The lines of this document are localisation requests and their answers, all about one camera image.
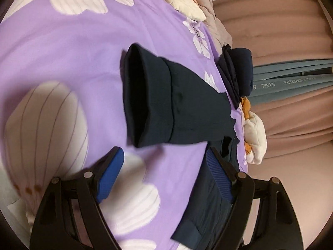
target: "bed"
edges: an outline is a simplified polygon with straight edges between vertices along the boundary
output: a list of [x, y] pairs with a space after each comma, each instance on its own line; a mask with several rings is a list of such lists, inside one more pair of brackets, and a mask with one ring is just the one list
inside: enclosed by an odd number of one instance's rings
[[[41, 149], [37, 140], [48, 147], [48, 152], [41, 153], [53, 153], [57, 161], [62, 158], [57, 154], [61, 149], [54, 146], [70, 145], [62, 143], [66, 139], [62, 139], [62, 134], [68, 134], [72, 125], [70, 131], [72, 135], [76, 131], [79, 140], [76, 153], [81, 166], [76, 168], [91, 166], [110, 148], [119, 146], [125, 151], [128, 170], [137, 174], [134, 185], [144, 190], [141, 194], [147, 191], [154, 194], [147, 219], [134, 217], [130, 219], [131, 225], [108, 217], [112, 209], [108, 201], [103, 204], [104, 217], [122, 248], [183, 249], [170, 237], [189, 201], [206, 143], [163, 144], [141, 149], [129, 144], [123, 107], [122, 61], [129, 46], [137, 42], [158, 56], [186, 66], [214, 89], [225, 92], [214, 61], [219, 55], [205, 25], [193, 23], [164, 0], [16, 0], [0, 24], [0, 38], [3, 163], [0, 208], [22, 242], [28, 246], [30, 236], [23, 200], [32, 204], [41, 191], [38, 187], [33, 188], [34, 183], [29, 185], [33, 180], [36, 183], [36, 178], [43, 173], [43, 185], [47, 184], [56, 173], [52, 162], [36, 163], [33, 153], [39, 153]], [[50, 120], [52, 130], [41, 134], [36, 121], [43, 117], [44, 104], [49, 108], [58, 106], [58, 113], [62, 110], [59, 114], [61, 123], [56, 124], [57, 114]], [[11, 118], [17, 121], [15, 116], [20, 108], [23, 108], [18, 115], [21, 116], [21, 130], [33, 128], [35, 135], [21, 135], [14, 152], [16, 156], [8, 157], [13, 152], [9, 152], [11, 145], [5, 143], [6, 123]], [[34, 122], [25, 122], [23, 118], [31, 112], [37, 112], [32, 116]], [[231, 117], [236, 120], [234, 129], [240, 141], [237, 146], [239, 168], [246, 172], [240, 110], [232, 108]], [[56, 138], [52, 137], [53, 130], [58, 134]]]

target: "ribbed cuff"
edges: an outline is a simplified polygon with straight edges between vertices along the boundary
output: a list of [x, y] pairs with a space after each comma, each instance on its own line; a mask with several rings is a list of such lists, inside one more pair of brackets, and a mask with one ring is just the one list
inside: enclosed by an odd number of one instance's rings
[[124, 62], [124, 109], [135, 147], [166, 143], [171, 137], [171, 76], [163, 59], [132, 44]]

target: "purple bedsheet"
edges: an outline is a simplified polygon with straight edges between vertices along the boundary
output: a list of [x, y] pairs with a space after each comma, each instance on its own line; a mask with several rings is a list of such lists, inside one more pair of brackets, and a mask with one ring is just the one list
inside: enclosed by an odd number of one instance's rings
[[[119, 146], [143, 158], [147, 169], [144, 182], [158, 189], [160, 206], [154, 219], [116, 236], [117, 240], [146, 239], [154, 241], [156, 249], [176, 249], [178, 243], [170, 237], [188, 204], [206, 143], [143, 149], [129, 146], [119, 69], [124, 52], [137, 42], [158, 56], [183, 64], [225, 92], [214, 63], [218, 54], [213, 41], [204, 24], [192, 23], [164, 0], [64, 1], [23, 0], [0, 24], [1, 133], [32, 87], [49, 80], [63, 82], [76, 92], [87, 117], [85, 165]], [[237, 121], [240, 169], [247, 171], [240, 111], [233, 109], [231, 116]], [[1, 156], [6, 162], [3, 146], [2, 134]]]

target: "wall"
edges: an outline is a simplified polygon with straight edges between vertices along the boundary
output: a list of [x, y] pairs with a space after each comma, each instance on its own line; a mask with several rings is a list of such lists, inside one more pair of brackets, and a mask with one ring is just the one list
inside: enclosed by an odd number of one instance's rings
[[[268, 180], [278, 177], [293, 204], [304, 247], [318, 236], [333, 211], [333, 142], [297, 153], [264, 159], [261, 165], [249, 165], [252, 178]], [[259, 202], [252, 206], [244, 234], [251, 239]]]

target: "curtain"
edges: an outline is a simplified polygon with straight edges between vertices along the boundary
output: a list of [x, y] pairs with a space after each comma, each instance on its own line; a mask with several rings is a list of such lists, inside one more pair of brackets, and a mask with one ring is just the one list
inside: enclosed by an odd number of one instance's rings
[[249, 96], [251, 104], [257, 105], [286, 99], [333, 85], [333, 74], [273, 78], [253, 82]]
[[253, 106], [267, 135], [265, 158], [333, 140], [333, 86]]
[[281, 77], [289, 74], [313, 71], [333, 66], [333, 59], [291, 61], [253, 68], [254, 81]]
[[333, 59], [333, 35], [317, 0], [217, 0], [214, 11], [233, 48], [252, 51], [253, 65]]

